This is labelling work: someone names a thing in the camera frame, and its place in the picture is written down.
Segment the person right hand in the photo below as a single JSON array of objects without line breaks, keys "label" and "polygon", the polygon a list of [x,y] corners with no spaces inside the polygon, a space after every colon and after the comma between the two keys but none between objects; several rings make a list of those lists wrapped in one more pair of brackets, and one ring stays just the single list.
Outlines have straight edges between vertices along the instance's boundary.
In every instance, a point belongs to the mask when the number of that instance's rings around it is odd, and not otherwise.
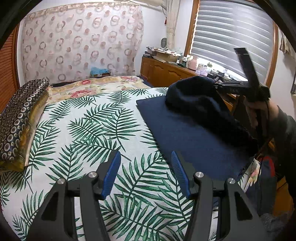
[{"label": "person right hand", "polygon": [[278,117],[279,107],[270,99],[265,102],[243,101],[252,128],[256,128],[262,120],[275,120]]}]

